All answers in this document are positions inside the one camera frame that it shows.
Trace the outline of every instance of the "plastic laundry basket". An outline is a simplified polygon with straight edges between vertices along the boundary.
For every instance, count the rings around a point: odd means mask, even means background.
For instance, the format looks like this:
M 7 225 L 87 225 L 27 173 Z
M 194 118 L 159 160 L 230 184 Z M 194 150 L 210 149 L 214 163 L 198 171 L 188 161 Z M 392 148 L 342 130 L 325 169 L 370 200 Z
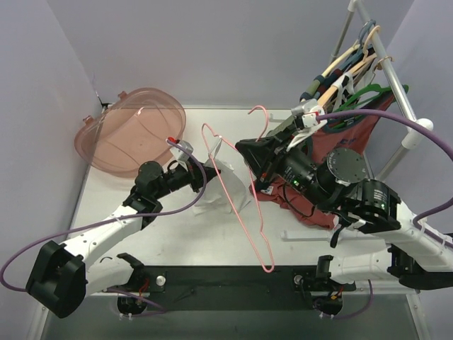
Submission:
M 154 160 L 164 165 L 171 158 L 167 137 L 179 139 L 185 127 L 181 104 L 158 89 L 137 89 L 99 118 L 84 119 L 74 145 L 89 164 L 119 177 L 135 177 L 138 168 Z

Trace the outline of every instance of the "white table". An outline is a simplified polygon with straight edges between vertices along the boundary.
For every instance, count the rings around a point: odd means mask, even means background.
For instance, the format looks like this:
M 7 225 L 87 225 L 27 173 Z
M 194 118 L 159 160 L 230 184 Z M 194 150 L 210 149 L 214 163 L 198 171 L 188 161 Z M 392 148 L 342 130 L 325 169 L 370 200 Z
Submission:
M 207 159 L 200 134 L 201 125 L 209 123 L 219 134 L 233 143 L 245 138 L 254 138 L 263 129 L 264 117 L 260 111 L 247 115 L 247 110 L 236 109 L 187 109 L 187 125 L 184 139 L 194 147 L 194 155 L 204 162 Z M 288 110 L 270 110 L 276 117 L 285 117 Z M 226 145 L 218 155 L 231 163 L 238 177 L 249 184 L 247 168 L 241 155 Z M 133 179 L 123 179 L 89 169 L 73 227 L 80 227 L 104 219 L 128 196 Z M 186 187 L 160 201 L 164 211 L 182 207 L 195 194 Z M 314 265 L 321 255 L 348 256 L 378 251 L 385 247 L 381 239 L 344 240 L 336 249 L 327 241 L 283 242 L 283 230 L 305 231 L 314 227 L 298 222 L 292 213 L 275 203 L 261 203 L 268 236 L 277 265 Z M 241 212 L 264 261 L 269 264 L 265 243 L 259 235 L 259 219 L 256 206 L 249 203 Z M 106 255 L 127 252 L 146 265 L 259 265 L 236 216 L 219 211 L 210 211 L 194 216 L 191 209 L 177 215 L 158 217 L 141 232 L 133 234 L 114 246 Z

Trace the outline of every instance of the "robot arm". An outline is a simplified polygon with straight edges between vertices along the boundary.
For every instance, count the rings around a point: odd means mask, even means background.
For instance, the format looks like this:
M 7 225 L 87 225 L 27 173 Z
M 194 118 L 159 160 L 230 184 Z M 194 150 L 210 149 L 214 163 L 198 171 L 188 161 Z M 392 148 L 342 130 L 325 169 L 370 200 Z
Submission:
M 322 256 L 319 279 L 344 284 L 397 278 L 402 285 L 421 290 L 453 286 L 453 251 L 446 246 L 452 238 L 426 221 L 420 221 L 423 227 L 418 229 L 415 214 L 397 193 L 365 178 L 365 161 L 351 149 L 335 149 L 322 164 L 313 163 L 297 145 L 317 130 L 316 116 L 323 110 L 316 101 L 307 101 L 292 112 L 293 123 L 274 135 L 236 143 L 257 178 L 256 190 L 266 189 L 279 176 L 317 209 L 338 215 L 340 231 L 359 230 L 391 245 L 361 256 Z
M 192 147 L 178 141 L 180 147 L 192 152 Z M 58 317 L 70 315 L 88 294 L 99 292 L 113 285 L 128 282 L 142 263 L 128 254 L 116 259 L 99 258 L 125 237 L 149 225 L 162 205 L 158 199 L 190 185 L 198 192 L 203 186 L 202 172 L 185 154 L 172 149 L 178 165 L 163 172 L 161 165 L 148 161 L 140 166 L 135 186 L 117 210 L 106 218 L 111 223 L 97 227 L 57 244 L 46 243 L 40 249 L 25 287 L 27 293 L 48 307 Z M 217 174 L 213 168 L 203 167 L 207 181 Z M 142 214 L 141 218 L 126 218 Z

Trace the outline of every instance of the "white wall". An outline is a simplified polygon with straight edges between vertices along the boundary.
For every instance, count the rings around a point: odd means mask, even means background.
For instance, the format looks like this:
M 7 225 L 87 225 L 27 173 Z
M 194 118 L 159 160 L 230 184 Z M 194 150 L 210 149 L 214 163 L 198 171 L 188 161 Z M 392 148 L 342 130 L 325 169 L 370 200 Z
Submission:
M 289 108 L 325 69 L 349 0 L 48 2 L 104 101 L 154 86 L 185 104 Z M 365 2 L 389 43 L 413 0 Z
M 81 119 L 100 111 L 88 78 L 45 0 L 0 1 L 0 263 L 66 230 L 86 165 Z M 37 249 L 7 270 L 25 287 Z M 36 302 L 0 286 L 0 338 L 24 339 Z
M 408 97 L 415 114 L 431 119 L 435 132 L 450 145 L 453 145 L 452 14 L 450 0 L 415 0 L 388 47 L 400 80 L 411 88 Z M 375 171 L 398 147 L 404 130 L 389 121 L 378 124 L 367 149 Z M 449 158 L 433 143 L 424 141 L 409 153 L 387 182 L 414 212 L 420 213 L 453 196 L 452 172 Z M 443 232 L 453 232 L 452 217 L 450 208 L 429 217 L 428 222 Z M 453 288 L 424 292 L 421 299 L 433 338 L 451 339 Z

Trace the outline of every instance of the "green hanger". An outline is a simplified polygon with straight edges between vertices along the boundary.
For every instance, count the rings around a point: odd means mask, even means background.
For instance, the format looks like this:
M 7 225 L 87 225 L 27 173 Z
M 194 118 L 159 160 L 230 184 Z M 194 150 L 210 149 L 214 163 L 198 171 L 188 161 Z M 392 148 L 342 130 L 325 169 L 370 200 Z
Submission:
M 404 88 L 404 91 L 406 93 L 408 93 L 409 91 L 409 86 L 407 85 L 403 85 L 403 88 Z M 387 92 L 387 91 L 391 91 L 391 87 L 388 86 L 388 87 L 381 87 L 379 84 L 370 84 L 370 85 L 367 85 L 366 87 L 364 87 L 363 89 L 360 89 L 359 91 L 357 91 L 356 93 L 354 93 L 347 101 L 346 103 L 344 103 L 342 106 L 340 106 L 335 112 L 338 112 L 338 111 L 344 111 L 346 109 L 348 110 L 352 110 L 353 108 L 356 108 L 358 106 L 361 106 L 365 103 L 368 103 L 370 101 L 372 101 L 373 99 L 376 99 L 377 97 L 379 97 L 382 93 L 384 92 Z M 368 92 L 376 92 L 377 95 L 376 96 L 373 96 L 371 98 L 367 98 L 365 99 L 364 101 L 361 101 L 359 103 L 356 103 L 356 104 L 352 104 L 354 103 L 354 101 L 356 101 L 358 98 L 360 98 L 361 96 L 363 96 L 364 94 L 367 94 Z
M 409 92 L 409 86 L 408 85 L 404 84 L 403 85 L 403 89 L 404 89 L 404 92 L 406 92 L 406 93 Z M 363 96 L 365 93 L 370 92 L 370 91 L 378 92 L 378 94 L 376 96 L 371 97 L 371 98 L 365 99 L 364 101 L 361 101 L 360 103 L 357 103 L 355 105 L 347 106 L 349 103 L 352 103 L 355 99 L 359 98 L 360 96 Z M 391 91 L 391 87 L 390 86 L 382 88 L 379 84 L 370 84 L 370 85 L 364 87 L 363 89 L 359 90 L 354 95 L 352 95 L 346 101 L 346 103 L 344 103 L 342 106 L 340 106 L 338 108 L 338 110 L 336 112 L 344 111 L 344 110 L 352 110 L 352 109 L 354 109 L 354 108 L 356 108 L 358 106 L 363 105 L 364 103 L 368 103 L 368 102 L 372 101 L 373 99 L 377 98 L 382 93 L 387 92 L 387 91 Z M 357 120 L 357 119 L 360 119 L 360 118 L 361 118 L 361 115 L 356 115 L 354 117 L 354 120 Z M 333 129 L 341 129 L 341 128 L 344 128 L 345 126 L 346 126 L 346 122 L 342 121 L 342 122 L 338 123 L 337 125 L 335 125 L 332 128 Z

